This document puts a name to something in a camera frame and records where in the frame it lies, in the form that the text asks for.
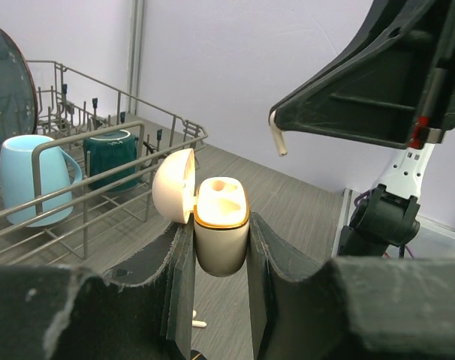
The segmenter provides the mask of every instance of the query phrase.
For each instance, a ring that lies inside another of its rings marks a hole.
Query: light blue mug
[[[11,137],[2,143],[0,156],[0,183],[4,207],[11,208],[27,203],[35,198],[34,176],[32,172],[32,151],[40,144],[53,141],[43,135],[21,135]],[[43,150],[40,155],[41,189],[46,195],[71,185],[66,161],[74,168],[74,182],[80,182],[83,172],[79,164],[60,147],[55,146]],[[62,206],[72,200],[70,191],[42,202],[43,212]],[[29,227],[45,227],[54,224],[72,212],[73,207],[65,208]],[[36,216],[35,206],[8,215],[12,224],[20,224]]]

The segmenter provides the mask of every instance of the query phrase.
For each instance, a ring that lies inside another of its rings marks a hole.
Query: gold rim
[[[196,190],[196,197],[199,197],[199,188],[200,188],[200,186]],[[246,199],[246,216],[244,217],[243,221],[241,221],[239,223],[232,224],[232,225],[215,225],[213,223],[207,223],[205,221],[202,221],[199,218],[199,215],[197,214],[197,204],[194,205],[194,211],[193,211],[194,212],[194,220],[196,221],[196,223],[199,226],[205,227],[206,229],[234,230],[234,229],[243,227],[249,221],[249,215],[251,214],[251,208],[249,207],[248,193],[246,193],[246,189],[244,187],[243,187],[243,191],[244,191],[244,197]]]

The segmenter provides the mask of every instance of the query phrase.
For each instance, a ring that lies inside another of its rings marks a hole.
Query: white wall
[[[0,0],[0,28],[26,59],[55,60],[125,90],[131,31],[131,1]],[[35,85],[53,84],[50,67],[30,65]],[[99,98],[100,114],[115,110],[116,94],[66,74],[69,100]]]
[[[392,149],[286,133],[289,153],[280,158],[267,116],[342,51],[371,2],[150,0],[141,97],[204,125],[214,146],[329,191],[364,191]],[[455,132],[434,151],[421,200],[423,215],[455,227],[452,175]]]

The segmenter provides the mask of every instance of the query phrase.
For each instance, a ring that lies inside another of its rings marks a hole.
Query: metal pole
[[[42,113],[42,92],[41,92],[41,87],[38,87],[38,93],[39,93],[39,109],[38,109],[38,115]]]
[[[65,122],[66,122],[66,124],[68,124],[68,129],[67,130],[68,130],[68,137],[69,137],[71,135],[72,124],[74,123],[72,112],[71,112],[71,124],[68,123],[68,119],[67,118],[65,119]],[[69,143],[68,147],[69,147],[69,151],[71,151],[72,150],[72,142]]]
[[[95,97],[92,99],[92,107],[94,108],[94,116],[92,117],[92,126],[94,130],[98,129],[98,99]]]
[[[83,126],[86,124],[86,105],[87,105],[87,102],[84,101],[84,105],[83,105]]]
[[[116,119],[116,125],[119,125],[121,122],[121,93],[118,91],[117,92],[117,119]]]
[[[78,114],[77,114],[77,118],[79,119],[79,124],[76,126],[76,134],[78,134],[80,132],[80,129],[81,127],[83,126],[83,124],[81,123],[81,108],[77,109],[78,111]]]
[[[133,0],[131,16],[131,42],[129,44],[128,93],[139,97],[140,69],[142,66],[146,0]],[[137,100],[128,98],[128,111],[137,115]]]
[[[151,138],[151,134],[148,133],[147,136],[146,136],[146,144],[149,145],[149,140]],[[146,156],[149,155],[149,148],[146,146]]]
[[[173,116],[173,126],[170,127],[169,147],[171,147],[173,145],[175,130],[176,130],[176,116]]]
[[[50,132],[51,132],[51,128],[50,128],[50,122],[52,121],[52,119],[50,118],[51,117],[51,113],[53,112],[53,108],[48,106],[47,107],[47,131],[50,135]]]
[[[84,175],[84,178],[87,179],[91,175],[91,152],[88,151],[86,154],[86,174]],[[89,189],[87,188],[87,184],[83,186],[83,196],[87,194]],[[89,256],[89,248],[88,248],[88,243],[89,243],[89,225],[87,223],[89,222],[89,207],[87,204],[87,199],[84,200],[83,202],[83,222],[86,227],[83,229],[83,255],[84,255],[84,260],[87,260],[87,257]]]
[[[57,98],[57,63],[54,62],[54,87],[56,90],[56,98]]]
[[[65,95],[64,95],[64,69],[63,69],[63,66],[60,64],[61,66],[61,102],[62,102],[62,106],[65,107]]]

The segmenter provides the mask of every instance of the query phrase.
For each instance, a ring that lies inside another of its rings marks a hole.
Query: dark green mug
[[[137,138],[129,131],[118,130],[104,135],[85,139],[84,164],[86,173],[90,176],[104,173],[137,159]],[[87,169],[87,152],[90,152],[89,172]],[[136,172],[136,167],[119,171],[89,184],[91,190],[96,190]],[[139,178],[127,181],[109,191],[125,191],[137,185]]]

